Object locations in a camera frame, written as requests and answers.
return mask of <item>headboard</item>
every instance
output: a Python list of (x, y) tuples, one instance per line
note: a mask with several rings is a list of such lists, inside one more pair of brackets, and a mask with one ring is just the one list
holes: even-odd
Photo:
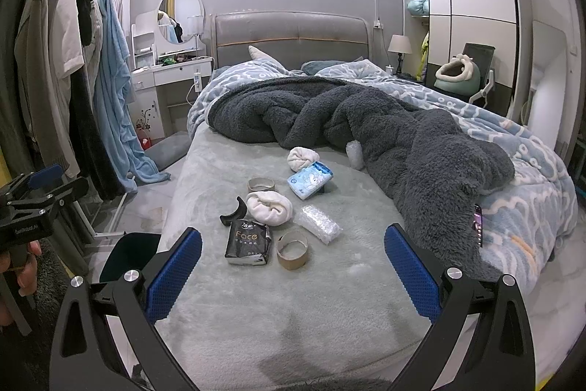
[(217, 67), (250, 60), (253, 45), (288, 70), (310, 60), (351, 62), (371, 58), (370, 30), (363, 19), (314, 12), (241, 12), (211, 16), (212, 55)]

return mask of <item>blue patterned duvet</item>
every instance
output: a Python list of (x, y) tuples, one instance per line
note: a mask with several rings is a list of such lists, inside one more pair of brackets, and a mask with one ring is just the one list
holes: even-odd
[[(188, 116), (189, 133), (193, 137), (205, 120), (209, 105), (224, 93), (252, 82), (299, 74), (267, 59), (229, 68), (197, 98)], [(558, 155), (525, 127), (422, 85), (400, 80), (368, 60), (334, 65), (316, 75), (370, 85), (426, 110), (443, 108), (452, 113), (468, 135), (496, 143), (507, 152), (515, 166), (515, 179), (480, 200), (484, 229), (481, 256), (514, 275), (521, 291), (529, 293), (554, 249), (556, 238), (568, 235), (577, 221), (574, 185)]]

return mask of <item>packing tape roll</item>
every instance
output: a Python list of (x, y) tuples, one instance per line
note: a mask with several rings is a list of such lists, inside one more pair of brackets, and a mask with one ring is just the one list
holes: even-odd
[(263, 191), (274, 191), (275, 181), (266, 177), (253, 177), (248, 181), (249, 193), (260, 193)]
[[(303, 252), (293, 257), (285, 257), (282, 254), (283, 249), (293, 242), (298, 242), (303, 246)], [(279, 264), (287, 270), (296, 270), (303, 267), (309, 259), (309, 244), (307, 238), (299, 231), (291, 231), (286, 233), (277, 241), (277, 258)]]

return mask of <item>blue gripper pad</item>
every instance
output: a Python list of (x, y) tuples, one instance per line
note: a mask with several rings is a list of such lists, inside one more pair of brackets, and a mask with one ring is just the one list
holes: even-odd
[(49, 186), (49, 184), (57, 181), (61, 176), (63, 176), (63, 168), (61, 166), (49, 166), (33, 174), (29, 178), (28, 186), (31, 189), (40, 189), (43, 186)]
[(385, 252), (417, 313), (434, 323), (441, 313), (438, 285), (403, 235), (393, 226), (385, 232)]
[(201, 234), (192, 229), (146, 291), (145, 315), (150, 324), (167, 318), (200, 257)]

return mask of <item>wardrobe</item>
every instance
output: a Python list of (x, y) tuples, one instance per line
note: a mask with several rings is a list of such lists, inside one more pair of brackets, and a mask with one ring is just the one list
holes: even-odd
[[(403, 0), (403, 30), (414, 52), (429, 33), (426, 86), (434, 88), (435, 72), (461, 54), (466, 43), (492, 46), (496, 84), (487, 109), (520, 121), (531, 82), (531, 0), (429, 0), (429, 15), (423, 16), (409, 12), (410, 1)], [(411, 57), (408, 68), (421, 61), (420, 56)]]

